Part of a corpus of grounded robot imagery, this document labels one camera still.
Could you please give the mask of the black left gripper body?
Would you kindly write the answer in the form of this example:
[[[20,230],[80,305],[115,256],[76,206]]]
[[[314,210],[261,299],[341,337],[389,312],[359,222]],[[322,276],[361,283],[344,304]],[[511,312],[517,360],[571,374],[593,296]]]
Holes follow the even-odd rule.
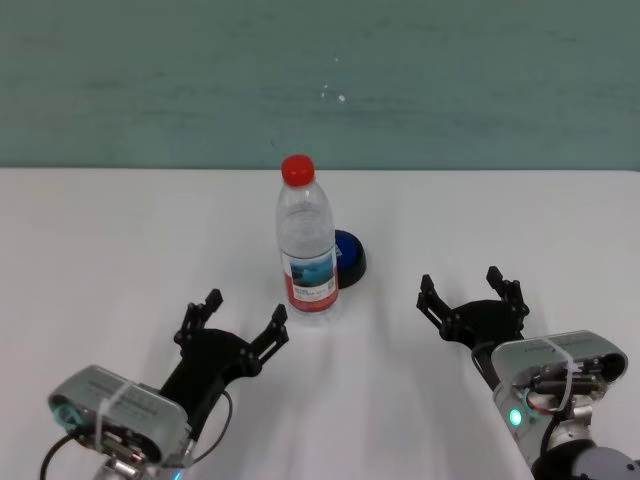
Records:
[[[249,357],[250,344],[219,329],[178,332],[181,360],[160,389],[160,395],[187,413],[193,435],[199,435],[225,388],[240,378],[259,374],[259,363]]]

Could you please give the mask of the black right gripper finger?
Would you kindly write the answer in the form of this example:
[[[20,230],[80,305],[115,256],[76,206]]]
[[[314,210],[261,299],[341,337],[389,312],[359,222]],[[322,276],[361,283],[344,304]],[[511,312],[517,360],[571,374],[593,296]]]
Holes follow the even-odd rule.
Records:
[[[451,338],[452,310],[439,297],[428,274],[422,276],[416,307],[436,327],[442,339]]]
[[[513,312],[519,316],[529,315],[529,307],[524,302],[518,280],[505,279],[497,266],[490,266],[488,268],[486,280],[490,287]]]

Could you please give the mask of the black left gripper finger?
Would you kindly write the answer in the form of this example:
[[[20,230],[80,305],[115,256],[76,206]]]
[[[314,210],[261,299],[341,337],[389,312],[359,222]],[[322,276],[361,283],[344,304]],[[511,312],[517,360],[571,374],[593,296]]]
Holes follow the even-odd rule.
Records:
[[[283,304],[275,308],[265,329],[240,350],[244,375],[259,375],[263,366],[289,341],[286,327],[288,314]]]
[[[223,296],[219,289],[214,288],[201,303],[189,303],[181,327],[174,335],[174,342],[184,350],[194,338],[205,330],[210,317],[223,303]]]

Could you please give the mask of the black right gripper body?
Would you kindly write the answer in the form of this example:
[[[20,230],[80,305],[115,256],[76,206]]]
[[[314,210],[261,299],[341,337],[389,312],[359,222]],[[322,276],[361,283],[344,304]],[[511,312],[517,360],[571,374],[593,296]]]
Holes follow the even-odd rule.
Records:
[[[498,300],[479,300],[454,308],[442,322],[442,339],[474,349],[522,340],[524,311]]]

